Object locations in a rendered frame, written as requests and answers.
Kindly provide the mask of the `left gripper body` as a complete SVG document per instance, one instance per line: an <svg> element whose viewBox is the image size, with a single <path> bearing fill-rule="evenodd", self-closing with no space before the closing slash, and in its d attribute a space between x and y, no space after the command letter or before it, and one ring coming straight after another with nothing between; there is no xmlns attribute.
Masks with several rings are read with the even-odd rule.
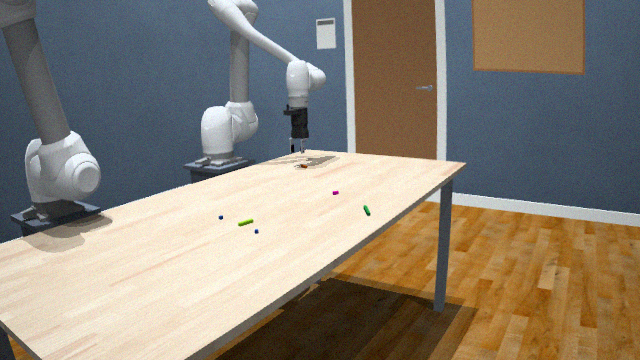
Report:
<svg viewBox="0 0 640 360"><path fill-rule="evenodd" d="M283 110L283 112L284 115L294 115L291 116L291 138L309 138L309 131L307 128L308 114L306 108L309 106L309 95L294 95L288 96L288 98L289 105L287 105L287 110ZM297 108L289 109L289 107Z"/></svg>

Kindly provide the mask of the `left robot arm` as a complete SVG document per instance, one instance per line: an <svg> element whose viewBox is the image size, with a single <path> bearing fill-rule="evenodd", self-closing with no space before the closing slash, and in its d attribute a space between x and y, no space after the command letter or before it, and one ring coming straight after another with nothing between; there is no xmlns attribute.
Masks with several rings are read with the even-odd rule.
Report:
<svg viewBox="0 0 640 360"><path fill-rule="evenodd" d="M248 102L249 42L288 65L288 95L308 95L308 92L320 90L326 83L326 76L315 66L300 61L253 28L259 15L258 7L253 1L207 1L210 11L231 31L230 102L225 107L212 107L213 109L208 108L204 112L201 121L203 159L195 161L195 164L221 167L243 161L243 157L234 156L233 143L252 137L259 126L253 104Z"/></svg>

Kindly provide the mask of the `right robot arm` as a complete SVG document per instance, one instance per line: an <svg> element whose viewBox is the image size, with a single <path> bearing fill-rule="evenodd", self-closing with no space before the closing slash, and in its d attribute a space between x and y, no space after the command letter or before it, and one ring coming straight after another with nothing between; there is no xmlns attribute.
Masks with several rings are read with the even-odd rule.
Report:
<svg viewBox="0 0 640 360"><path fill-rule="evenodd" d="M46 222L84 210L74 201L98 189L101 171L81 136L69 129L35 25L36 13L36 0L0 0L0 29L40 137L26 150L32 206L21 213L24 219Z"/></svg>

